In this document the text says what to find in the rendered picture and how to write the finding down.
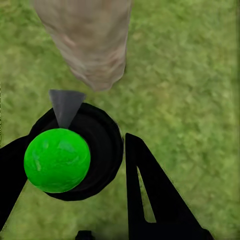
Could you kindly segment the pesticide atomizer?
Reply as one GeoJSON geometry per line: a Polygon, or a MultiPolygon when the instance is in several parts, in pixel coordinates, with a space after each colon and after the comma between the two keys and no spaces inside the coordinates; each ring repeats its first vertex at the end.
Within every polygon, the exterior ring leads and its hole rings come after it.
{"type": "Polygon", "coordinates": [[[85,200],[115,179],[125,142],[118,123],[104,110],[84,103],[84,93],[50,89],[48,94],[52,108],[25,141],[24,172],[51,197],[85,200]]]}

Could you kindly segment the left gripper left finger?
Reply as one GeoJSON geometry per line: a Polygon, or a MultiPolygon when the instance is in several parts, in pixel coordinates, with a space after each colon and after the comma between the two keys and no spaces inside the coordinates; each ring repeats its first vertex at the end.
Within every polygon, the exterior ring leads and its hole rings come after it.
{"type": "Polygon", "coordinates": [[[0,149],[0,233],[28,179],[24,169],[27,138],[15,139],[0,149]]]}

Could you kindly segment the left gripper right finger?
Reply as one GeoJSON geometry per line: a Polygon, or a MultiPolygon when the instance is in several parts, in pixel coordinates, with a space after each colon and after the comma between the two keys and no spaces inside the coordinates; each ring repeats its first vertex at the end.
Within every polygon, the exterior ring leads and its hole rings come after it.
{"type": "Polygon", "coordinates": [[[125,135],[128,240],[210,240],[145,142],[125,135]],[[145,220],[138,170],[156,223],[145,220]]]}

